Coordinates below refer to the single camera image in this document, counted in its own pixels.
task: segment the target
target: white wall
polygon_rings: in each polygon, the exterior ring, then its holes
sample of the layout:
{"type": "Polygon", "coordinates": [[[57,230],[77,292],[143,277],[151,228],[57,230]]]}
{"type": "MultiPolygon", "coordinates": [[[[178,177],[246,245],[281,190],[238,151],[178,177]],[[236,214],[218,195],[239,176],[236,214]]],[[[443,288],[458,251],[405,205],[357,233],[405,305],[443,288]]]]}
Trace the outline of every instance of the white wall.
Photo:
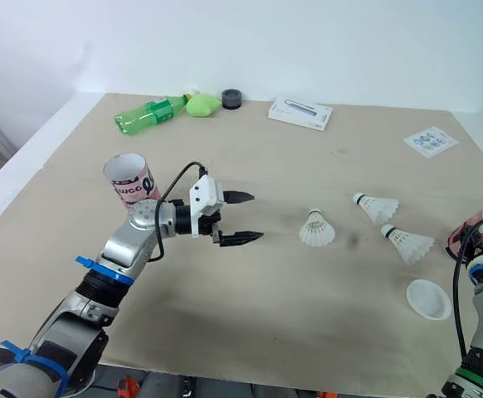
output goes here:
{"type": "Polygon", "coordinates": [[[0,127],[73,90],[449,109],[483,117],[483,0],[0,0],[0,127]]]}

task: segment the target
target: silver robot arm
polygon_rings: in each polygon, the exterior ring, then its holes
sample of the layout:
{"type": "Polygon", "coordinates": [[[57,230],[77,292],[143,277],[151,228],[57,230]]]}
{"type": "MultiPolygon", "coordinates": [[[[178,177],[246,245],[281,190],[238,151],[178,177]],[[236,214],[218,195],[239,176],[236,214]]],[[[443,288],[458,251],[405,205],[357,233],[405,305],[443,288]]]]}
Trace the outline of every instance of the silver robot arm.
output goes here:
{"type": "MultiPolygon", "coordinates": [[[[207,204],[185,206],[180,200],[160,204],[162,239],[198,231],[212,236],[214,243],[229,246],[243,245],[263,235],[252,231],[222,235],[217,228],[219,207],[254,197],[245,192],[223,192],[208,175],[202,176],[193,190],[208,187],[211,180],[219,190],[202,194],[207,204]]],[[[195,192],[191,195],[194,201],[195,192]]],[[[0,398],[58,397],[66,388],[77,390],[89,381],[109,341],[103,328],[112,324],[121,300],[158,244],[156,206],[157,201],[149,199],[134,204],[127,221],[107,240],[96,260],[76,259],[89,271],[42,324],[29,348],[21,350],[10,342],[2,343],[16,354],[17,363],[0,368],[0,398]]]]}

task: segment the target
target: paper cup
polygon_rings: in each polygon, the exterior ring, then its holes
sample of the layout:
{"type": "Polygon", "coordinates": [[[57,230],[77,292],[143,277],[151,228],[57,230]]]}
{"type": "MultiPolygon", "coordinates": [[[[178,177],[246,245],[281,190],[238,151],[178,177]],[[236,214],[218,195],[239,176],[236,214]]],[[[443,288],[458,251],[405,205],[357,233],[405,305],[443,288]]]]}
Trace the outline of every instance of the paper cup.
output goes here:
{"type": "Polygon", "coordinates": [[[127,208],[143,199],[160,198],[148,164],[137,153],[114,156],[103,167],[103,173],[127,208]]]}

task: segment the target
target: orange object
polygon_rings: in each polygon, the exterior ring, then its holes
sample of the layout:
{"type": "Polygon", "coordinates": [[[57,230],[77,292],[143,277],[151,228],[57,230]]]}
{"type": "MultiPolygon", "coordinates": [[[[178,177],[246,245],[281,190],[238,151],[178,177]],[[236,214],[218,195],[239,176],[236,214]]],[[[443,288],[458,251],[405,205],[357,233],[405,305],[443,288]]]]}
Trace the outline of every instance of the orange object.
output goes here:
{"type": "Polygon", "coordinates": [[[118,388],[118,398],[136,398],[140,391],[139,383],[131,376],[119,379],[116,386],[118,388]]]}
{"type": "Polygon", "coordinates": [[[320,391],[317,393],[317,398],[338,398],[337,392],[320,391]]]}

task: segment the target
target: table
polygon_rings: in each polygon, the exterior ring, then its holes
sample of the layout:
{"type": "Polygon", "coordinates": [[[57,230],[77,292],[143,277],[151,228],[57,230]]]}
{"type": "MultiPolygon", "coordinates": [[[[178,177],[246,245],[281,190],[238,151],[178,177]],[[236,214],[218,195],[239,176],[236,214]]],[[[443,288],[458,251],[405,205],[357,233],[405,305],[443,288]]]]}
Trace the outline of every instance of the table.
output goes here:
{"type": "MultiPolygon", "coordinates": [[[[335,105],[318,132],[269,120],[268,103],[246,102],[121,134],[113,116],[148,98],[106,95],[0,217],[0,341],[26,346],[81,281],[74,258],[95,258],[126,217],[101,169],[117,153],[139,152],[161,189],[197,159],[226,189],[254,194],[225,206],[221,227],[266,235],[234,248],[207,237],[167,241],[164,260],[144,270],[107,329],[105,363],[360,395],[439,392],[458,363],[453,319],[420,318],[405,288],[427,278],[450,292],[444,241],[483,207],[483,154],[454,117],[335,105]],[[461,144],[426,160],[402,141],[431,125],[461,144]],[[392,223],[436,238],[432,252],[405,266],[352,203],[357,191],[399,199],[392,223]],[[315,206],[337,232],[320,249],[298,238],[315,206]]],[[[186,199],[194,178],[173,197],[186,199]]],[[[466,279],[461,306],[470,336],[466,279]]]]}

